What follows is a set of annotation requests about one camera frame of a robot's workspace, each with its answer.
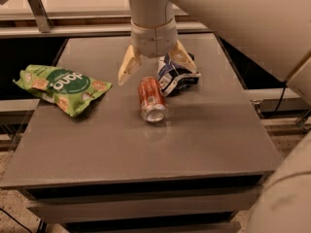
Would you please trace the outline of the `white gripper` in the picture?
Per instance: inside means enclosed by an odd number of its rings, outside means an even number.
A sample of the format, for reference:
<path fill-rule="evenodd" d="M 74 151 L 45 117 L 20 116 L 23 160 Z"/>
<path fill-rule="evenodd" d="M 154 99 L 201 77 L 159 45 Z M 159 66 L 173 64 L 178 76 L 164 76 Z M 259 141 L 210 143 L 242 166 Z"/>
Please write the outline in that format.
<path fill-rule="evenodd" d="M 142 65 L 141 55 L 149 58 L 164 56 L 168 53 L 171 60 L 192 73 L 196 66 L 180 41 L 174 17 L 160 25 L 141 25 L 131 21 L 131 44 L 124 55 L 119 69 L 119 85 L 124 85 Z"/>

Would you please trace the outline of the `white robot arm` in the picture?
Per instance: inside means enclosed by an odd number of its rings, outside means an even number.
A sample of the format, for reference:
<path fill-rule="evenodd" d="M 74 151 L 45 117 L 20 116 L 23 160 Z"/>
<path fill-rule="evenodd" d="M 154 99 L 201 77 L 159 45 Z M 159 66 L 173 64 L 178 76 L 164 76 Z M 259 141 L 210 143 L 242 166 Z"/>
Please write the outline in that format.
<path fill-rule="evenodd" d="M 194 64 L 177 40 L 179 7 L 240 49 L 311 104 L 311 0 L 128 0 L 131 44 L 119 70 L 125 83 L 143 56 Z M 270 177 L 247 233 L 311 233 L 311 133 Z"/>

